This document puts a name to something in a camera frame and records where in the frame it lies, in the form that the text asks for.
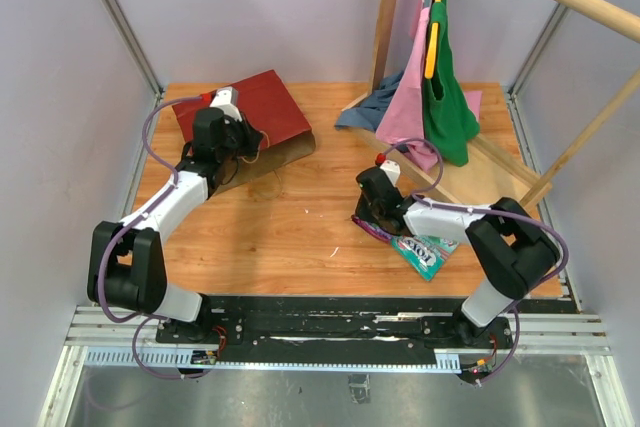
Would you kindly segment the pink shirt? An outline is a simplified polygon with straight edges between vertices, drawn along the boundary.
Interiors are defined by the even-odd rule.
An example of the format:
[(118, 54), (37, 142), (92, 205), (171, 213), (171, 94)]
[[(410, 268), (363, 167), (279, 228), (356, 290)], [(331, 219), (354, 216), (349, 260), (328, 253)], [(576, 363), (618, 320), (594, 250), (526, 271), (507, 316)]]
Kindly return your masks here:
[[(424, 171), (431, 169), (437, 163), (437, 157), (441, 156), (437, 148), (426, 139), (423, 131), (421, 79), (425, 63), (430, 8), (422, 9), (419, 14), (414, 43), (404, 76), (375, 132), (376, 138), (387, 144), (395, 144), (407, 139), (409, 145), (406, 157)], [(464, 92), (464, 96), (479, 121), (481, 93)]]

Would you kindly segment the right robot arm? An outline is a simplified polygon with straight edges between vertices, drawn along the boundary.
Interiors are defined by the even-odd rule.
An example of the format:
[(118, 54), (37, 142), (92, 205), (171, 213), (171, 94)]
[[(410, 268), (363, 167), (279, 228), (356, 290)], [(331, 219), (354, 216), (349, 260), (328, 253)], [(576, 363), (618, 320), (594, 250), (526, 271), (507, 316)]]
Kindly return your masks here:
[(466, 347), (486, 339), (489, 325), (539, 284), (562, 271), (564, 239), (530, 217), (514, 199), (469, 206), (403, 196), (390, 164), (357, 175), (361, 194), (355, 216), (392, 241), (445, 240), (469, 245), (485, 280), (453, 314), (449, 330)]

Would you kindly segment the red paper bag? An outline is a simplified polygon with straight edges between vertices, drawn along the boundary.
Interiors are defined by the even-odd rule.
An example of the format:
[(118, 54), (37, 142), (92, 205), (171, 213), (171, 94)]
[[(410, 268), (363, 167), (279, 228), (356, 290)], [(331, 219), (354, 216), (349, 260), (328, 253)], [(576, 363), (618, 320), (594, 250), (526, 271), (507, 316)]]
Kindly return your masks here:
[(316, 148), (312, 127), (281, 78), (269, 70), (230, 85), (238, 91), (237, 107), (263, 134), (255, 157), (238, 157), (224, 146), (224, 114), (208, 104), (216, 90), (173, 106), (185, 141), (179, 171), (207, 181), (210, 195), (260, 178)]

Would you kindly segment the yellow hanger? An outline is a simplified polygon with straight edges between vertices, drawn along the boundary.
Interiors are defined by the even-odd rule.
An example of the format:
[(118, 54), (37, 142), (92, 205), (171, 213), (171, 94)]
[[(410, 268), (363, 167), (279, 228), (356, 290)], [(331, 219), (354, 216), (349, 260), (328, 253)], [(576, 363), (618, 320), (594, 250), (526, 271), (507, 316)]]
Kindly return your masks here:
[[(432, 0), (434, 3), (440, 3), (442, 0)], [(431, 80), (435, 73), (436, 60), (437, 60), (437, 45), (440, 25), (436, 21), (430, 22), (428, 29), (429, 39), (427, 43), (425, 66), (424, 66), (424, 78)]]

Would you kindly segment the green shirt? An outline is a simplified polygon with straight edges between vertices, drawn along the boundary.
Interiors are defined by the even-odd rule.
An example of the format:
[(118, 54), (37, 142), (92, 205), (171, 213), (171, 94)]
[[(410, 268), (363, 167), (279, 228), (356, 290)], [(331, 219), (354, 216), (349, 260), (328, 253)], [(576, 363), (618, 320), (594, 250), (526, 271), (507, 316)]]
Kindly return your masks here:
[(434, 76), (431, 80), (425, 79), (423, 68), (421, 79), (423, 131), (447, 162), (460, 167), (468, 163), (467, 143), (479, 134), (480, 125), (454, 72), (447, 0), (432, 2), (428, 29), (431, 21), (438, 22), (440, 30)]

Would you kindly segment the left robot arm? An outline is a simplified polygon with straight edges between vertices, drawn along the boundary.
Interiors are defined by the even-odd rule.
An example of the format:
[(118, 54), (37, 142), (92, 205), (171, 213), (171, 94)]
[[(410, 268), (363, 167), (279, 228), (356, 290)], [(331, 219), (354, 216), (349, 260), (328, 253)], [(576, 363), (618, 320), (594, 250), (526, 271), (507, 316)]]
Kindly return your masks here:
[(226, 167), (259, 153), (263, 134), (235, 105), (196, 112), (193, 138), (164, 186), (137, 210), (117, 222), (103, 221), (93, 232), (87, 294), (106, 317), (124, 323), (138, 315), (179, 321), (190, 341), (207, 340), (214, 318), (204, 312), (204, 296), (169, 282), (163, 243), (197, 207), (227, 183)]

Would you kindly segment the purple snack packet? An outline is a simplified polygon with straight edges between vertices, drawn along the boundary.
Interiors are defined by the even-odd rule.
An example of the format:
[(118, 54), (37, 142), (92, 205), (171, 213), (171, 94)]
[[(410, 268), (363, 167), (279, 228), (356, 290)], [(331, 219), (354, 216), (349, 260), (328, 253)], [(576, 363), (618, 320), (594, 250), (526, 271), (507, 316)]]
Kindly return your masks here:
[(351, 221), (369, 236), (386, 244), (390, 244), (395, 235), (386, 232), (377, 224), (367, 222), (356, 215), (351, 216)]

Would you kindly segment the teal Fox's candy packet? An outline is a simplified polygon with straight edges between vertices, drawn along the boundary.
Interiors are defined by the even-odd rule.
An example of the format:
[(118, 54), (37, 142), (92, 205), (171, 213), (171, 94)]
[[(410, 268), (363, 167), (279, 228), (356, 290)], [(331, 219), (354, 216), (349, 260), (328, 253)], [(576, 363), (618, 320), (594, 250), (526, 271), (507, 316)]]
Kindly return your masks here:
[(431, 281), (459, 243), (433, 236), (397, 236), (391, 246), (426, 281)]

